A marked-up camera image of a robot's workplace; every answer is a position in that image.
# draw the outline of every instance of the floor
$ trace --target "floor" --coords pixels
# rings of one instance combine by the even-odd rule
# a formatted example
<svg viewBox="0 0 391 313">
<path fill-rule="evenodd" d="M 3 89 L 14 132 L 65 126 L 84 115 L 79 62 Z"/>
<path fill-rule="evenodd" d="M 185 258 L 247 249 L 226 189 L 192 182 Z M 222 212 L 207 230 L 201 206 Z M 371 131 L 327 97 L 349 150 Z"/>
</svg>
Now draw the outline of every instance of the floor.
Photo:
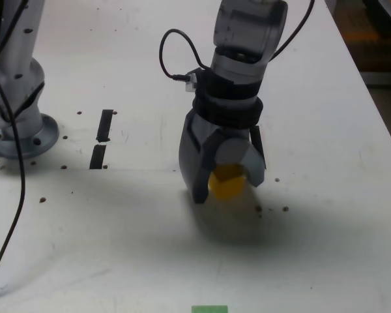
<svg viewBox="0 0 391 313">
<path fill-rule="evenodd" d="M 336 10 L 354 10 L 356 8 L 364 7 L 365 6 L 362 0 L 338 0 L 338 6 Z M 379 113 L 381 114 L 385 125 L 391 134 L 391 89 L 369 89 L 369 92 L 371 93 L 371 96 L 379 110 Z"/>
</svg>

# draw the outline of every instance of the black band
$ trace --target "black band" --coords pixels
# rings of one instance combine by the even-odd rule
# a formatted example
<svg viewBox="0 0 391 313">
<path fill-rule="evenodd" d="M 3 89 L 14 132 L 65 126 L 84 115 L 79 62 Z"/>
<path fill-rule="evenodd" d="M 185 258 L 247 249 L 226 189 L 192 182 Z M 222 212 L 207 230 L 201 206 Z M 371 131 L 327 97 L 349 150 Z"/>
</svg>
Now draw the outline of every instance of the black band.
<svg viewBox="0 0 391 313">
<path fill-rule="evenodd" d="M 239 106 L 237 108 L 220 106 L 209 101 L 206 97 L 206 94 L 213 96 L 206 90 L 206 81 L 213 79 L 212 72 L 199 68 L 192 73 L 197 75 L 197 90 L 193 101 L 193 109 L 200 117 L 214 125 L 234 129 L 249 129 L 258 124 L 263 110 L 261 99 L 257 98 L 255 104 L 251 106 Z M 225 99 L 245 100 L 256 95 L 257 92 L 255 94 L 245 94 L 245 97 L 241 99 L 229 97 L 225 97 Z"/>
<path fill-rule="evenodd" d="M 203 71 L 201 76 L 204 81 L 205 92 L 219 99 L 244 100 L 253 98 L 257 96 L 262 84 L 262 81 L 259 81 L 246 85 L 236 85 L 231 80 L 222 78 L 211 70 Z"/>
</svg>

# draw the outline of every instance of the black cable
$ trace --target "black cable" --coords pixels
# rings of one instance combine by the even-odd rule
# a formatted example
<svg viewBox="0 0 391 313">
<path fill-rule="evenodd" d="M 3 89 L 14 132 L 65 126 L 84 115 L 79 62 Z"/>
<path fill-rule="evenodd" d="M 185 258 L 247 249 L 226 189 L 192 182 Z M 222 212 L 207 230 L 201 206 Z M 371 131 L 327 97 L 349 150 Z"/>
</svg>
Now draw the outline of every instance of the black cable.
<svg viewBox="0 0 391 313">
<path fill-rule="evenodd" d="M 14 28 L 16 27 L 16 24 L 18 23 L 20 16 L 23 13 L 23 10 L 25 9 L 25 6 L 28 4 L 29 0 L 22 0 L 8 29 L 5 34 L 5 37 L 1 41 L 0 44 L 0 56 L 3 52 L 3 50 L 6 48 L 6 45 L 10 39 L 10 37 L 13 34 Z M 8 102 L 8 99 L 6 97 L 5 92 L 3 91 L 3 88 L 0 84 L 0 96 L 3 99 L 3 103 L 6 107 L 8 117 L 10 119 L 10 123 L 12 125 L 13 133 L 14 133 L 14 141 L 16 142 L 16 150 L 18 152 L 18 158 L 19 158 L 19 167 L 20 167 L 20 180 L 21 182 L 21 188 L 20 188 L 20 200 L 19 200 L 19 206 L 18 210 L 16 211 L 16 216 L 14 217 L 13 223 L 8 231 L 8 234 L 6 236 L 5 242 L 3 243 L 3 246 L 1 247 L 0 250 L 0 262 L 1 259 L 3 258 L 3 255 L 5 254 L 7 245 L 10 241 L 10 238 L 12 237 L 12 234 L 14 232 L 14 229 L 16 228 L 16 225 L 18 223 L 20 213 L 22 213 L 22 208 L 23 208 L 23 203 L 25 201 L 25 191 L 26 191 L 26 177 L 25 177 L 25 166 L 23 164 L 23 154 L 22 154 L 22 148 L 20 147 L 20 139 L 19 139 L 19 133 L 18 133 L 18 128 L 16 127 L 16 120 L 14 118 L 12 108 L 10 107 L 10 104 Z"/>
<path fill-rule="evenodd" d="M 291 36 L 283 43 L 283 45 L 280 47 L 280 49 L 276 50 L 274 55 L 272 56 L 270 62 L 275 59 L 277 56 L 281 54 L 281 52 L 284 51 L 284 49 L 293 41 L 293 39 L 297 36 L 297 34 L 300 32 L 304 24 L 307 22 L 308 18 L 310 17 L 310 14 L 313 10 L 315 0 L 310 0 L 310 5 L 308 6 L 306 15 L 301 20 L 300 24 L 297 26 L 297 28 L 294 30 L 294 32 L 291 34 Z"/>
<path fill-rule="evenodd" d="M 291 34 L 291 36 L 287 39 L 287 41 L 285 41 L 283 43 L 283 45 L 277 51 L 275 51 L 275 53 L 272 56 L 270 62 L 273 59 L 275 59 L 277 56 L 279 56 L 284 51 L 284 49 L 291 43 L 291 41 L 293 41 L 293 39 L 298 35 L 300 30 L 302 29 L 302 27 L 304 26 L 304 24 L 307 22 L 308 18 L 310 17 L 310 14 L 311 14 L 311 12 L 313 10 L 313 7 L 314 7 L 314 3 L 315 3 L 315 0 L 310 0 L 310 4 L 308 6 L 306 15 L 303 17 L 303 19 L 301 20 L 300 24 L 297 26 L 297 28 L 294 30 L 294 32 Z M 166 41 L 167 37 L 171 33 L 177 33 L 177 34 L 180 34 L 181 36 L 183 36 L 187 40 L 187 42 L 189 43 L 191 49 L 193 50 L 193 53 L 194 53 L 195 59 L 197 60 L 198 65 L 201 68 L 204 68 L 205 70 L 210 69 L 209 67 L 206 67 L 201 62 L 200 57 L 198 56 L 198 53 L 197 53 L 197 49 L 194 46 L 193 42 L 191 41 L 190 37 L 188 37 L 186 33 L 184 33 L 183 31 L 180 31 L 179 29 L 170 29 L 169 31 L 167 31 L 165 33 L 164 37 L 162 37 L 161 45 L 160 45 L 160 48 L 159 48 L 159 62 L 161 64 L 162 70 L 164 71 L 164 73 L 165 73 L 165 75 L 167 77 L 169 77 L 169 78 L 171 78 L 173 80 L 180 80 L 180 81 L 184 81 L 184 82 L 188 82 L 188 80 L 190 79 L 190 77 L 188 75 L 171 75 L 165 68 L 164 56 L 163 56 L 164 44 L 165 44 L 165 41 Z"/>
<path fill-rule="evenodd" d="M 163 53 L 164 53 L 164 45 L 165 45 L 165 41 L 167 40 L 167 37 L 172 34 L 172 33 L 176 33 L 176 34 L 179 34 L 181 36 L 184 37 L 185 40 L 187 40 L 188 44 L 190 45 L 191 47 L 191 50 L 193 50 L 193 53 L 194 53 L 194 56 L 195 56 L 195 59 L 197 60 L 197 63 L 198 65 L 201 67 L 201 68 L 204 68 L 205 70 L 208 70 L 209 67 L 206 67 L 200 60 L 200 56 L 198 55 L 198 52 L 197 52 L 197 49 L 196 47 L 194 46 L 193 42 L 191 41 L 190 37 L 187 36 L 186 33 L 184 33 L 183 31 L 180 31 L 179 29 L 170 29 L 169 31 L 167 31 L 164 35 L 164 37 L 162 37 L 162 40 L 161 40 L 161 45 L 159 47 L 159 62 L 161 64 L 161 67 L 162 67 L 162 70 L 164 71 L 165 75 L 173 80 L 181 80 L 181 81 L 184 81 L 184 82 L 187 82 L 189 80 L 189 76 L 188 75 L 171 75 L 167 69 L 165 68 L 165 65 L 164 65 L 164 56 L 163 56 Z"/>
</svg>

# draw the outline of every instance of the black tape strip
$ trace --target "black tape strip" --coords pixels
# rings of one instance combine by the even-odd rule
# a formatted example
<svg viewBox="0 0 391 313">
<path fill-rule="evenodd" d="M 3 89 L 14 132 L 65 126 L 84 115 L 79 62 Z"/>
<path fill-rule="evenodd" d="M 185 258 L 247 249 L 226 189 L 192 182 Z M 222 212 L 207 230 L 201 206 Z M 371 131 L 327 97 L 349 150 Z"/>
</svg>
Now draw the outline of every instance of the black tape strip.
<svg viewBox="0 0 391 313">
<path fill-rule="evenodd" d="M 100 126 L 97 131 L 97 141 L 100 142 L 109 142 L 109 133 L 111 126 L 111 119 L 113 118 L 113 110 L 103 110 L 102 118 L 100 120 Z"/>
<path fill-rule="evenodd" d="M 95 145 L 90 162 L 90 170 L 101 170 L 103 168 L 104 154 L 106 153 L 105 145 Z"/>
</svg>

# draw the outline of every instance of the table surface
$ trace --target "table surface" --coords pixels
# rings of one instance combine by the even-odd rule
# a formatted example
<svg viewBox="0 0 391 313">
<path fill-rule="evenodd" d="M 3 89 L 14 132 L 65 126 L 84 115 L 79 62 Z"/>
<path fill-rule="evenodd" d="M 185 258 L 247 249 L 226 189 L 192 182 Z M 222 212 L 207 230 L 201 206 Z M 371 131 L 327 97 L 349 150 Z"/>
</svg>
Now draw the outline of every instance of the table surface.
<svg viewBox="0 0 391 313">
<path fill-rule="evenodd" d="M 308 6 L 288 2 L 283 40 Z M 68 139 L 27 162 L 0 313 L 391 312 L 391 137 L 324 0 L 265 75 L 265 183 L 230 203 L 188 199 L 178 148 L 194 95 L 164 77 L 158 45 L 180 28 L 209 64 L 219 4 L 47 2 L 40 107 Z M 196 67 L 178 36 L 165 59 Z M 118 112 L 108 169 L 90 171 L 103 109 Z M 15 163 L 0 160 L 0 247 L 19 195 Z"/>
</svg>

